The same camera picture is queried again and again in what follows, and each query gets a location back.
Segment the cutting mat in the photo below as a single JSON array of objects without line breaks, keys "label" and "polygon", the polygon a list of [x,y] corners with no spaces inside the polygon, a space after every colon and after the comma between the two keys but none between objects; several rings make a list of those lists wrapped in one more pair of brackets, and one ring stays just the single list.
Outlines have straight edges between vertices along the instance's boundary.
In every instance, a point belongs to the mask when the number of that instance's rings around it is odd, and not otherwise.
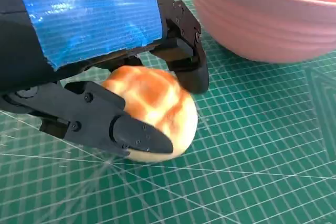
[{"label": "cutting mat", "polygon": [[210,89],[195,96],[192,146],[172,161],[133,163],[0,113],[0,223],[336,223],[336,54],[269,65],[202,40]]}]

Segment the bun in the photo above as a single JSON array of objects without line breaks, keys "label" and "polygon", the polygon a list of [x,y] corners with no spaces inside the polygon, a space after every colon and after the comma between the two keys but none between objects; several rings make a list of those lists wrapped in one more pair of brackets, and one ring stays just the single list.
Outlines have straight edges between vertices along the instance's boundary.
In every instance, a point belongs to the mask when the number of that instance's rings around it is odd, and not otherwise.
[{"label": "bun", "polygon": [[102,86],[125,99],[124,110],[132,117],[153,125],[173,143],[171,154],[129,149],[129,159],[165,161],[181,155],[191,145],[198,121],[195,102],[172,74],[161,69],[122,66]]}]

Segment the black plastic part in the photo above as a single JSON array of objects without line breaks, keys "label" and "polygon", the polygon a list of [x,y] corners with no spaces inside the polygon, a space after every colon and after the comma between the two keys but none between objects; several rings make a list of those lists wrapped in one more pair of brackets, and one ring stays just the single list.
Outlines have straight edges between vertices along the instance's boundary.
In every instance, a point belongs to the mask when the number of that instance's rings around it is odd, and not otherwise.
[{"label": "black plastic part", "polygon": [[166,154],[173,152],[173,144],[166,135],[130,116],[121,116],[116,120],[113,126],[113,138],[118,139],[119,144],[126,146],[130,144],[135,150]]},{"label": "black plastic part", "polygon": [[209,87],[209,73],[206,62],[195,70],[176,71],[175,74],[181,86],[193,94],[202,94]]},{"label": "black plastic part", "polygon": [[[123,110],[125,101],[121,97],[94,82],[75,82],[66,88],[49,83],[39,86],[34,96],[30,90],[23,90],[8,97],[13,104],[31,108],[32,115],[43,119],[41,131],[76,144],[121,156],[129,155],[128,148],[173,151],[169,138],[130,117]],[[148,130],[141,134],[138,129],[144,127]]]}]

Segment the pink bowl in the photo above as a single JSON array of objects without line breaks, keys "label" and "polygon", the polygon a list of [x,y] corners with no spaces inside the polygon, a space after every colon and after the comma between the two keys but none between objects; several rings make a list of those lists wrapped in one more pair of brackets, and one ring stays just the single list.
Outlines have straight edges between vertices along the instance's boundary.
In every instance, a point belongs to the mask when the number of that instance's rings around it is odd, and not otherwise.
[{"label": "pink bowl", "polygon": [[336,49],[336,0],[194,0],[205,29],[255,61],[298,62]]}]

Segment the black robotic finger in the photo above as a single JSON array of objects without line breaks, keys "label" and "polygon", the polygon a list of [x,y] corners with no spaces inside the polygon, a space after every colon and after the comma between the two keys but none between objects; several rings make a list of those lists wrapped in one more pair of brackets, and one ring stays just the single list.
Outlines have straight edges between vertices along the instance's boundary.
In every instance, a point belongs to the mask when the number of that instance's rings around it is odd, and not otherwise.
[{"label": "black robotic finger", "polygon": [[173,152],[173,143],[165,134],[130,116],[119,117],[114,122],[111,132],[113,139],[124,148],[162,154]]},{"label": "black robotic finger", "polygon": [[192,94],[201,94],[209,88],[209,74],[206,62],[191,71],[176,71],[181,86]]}]

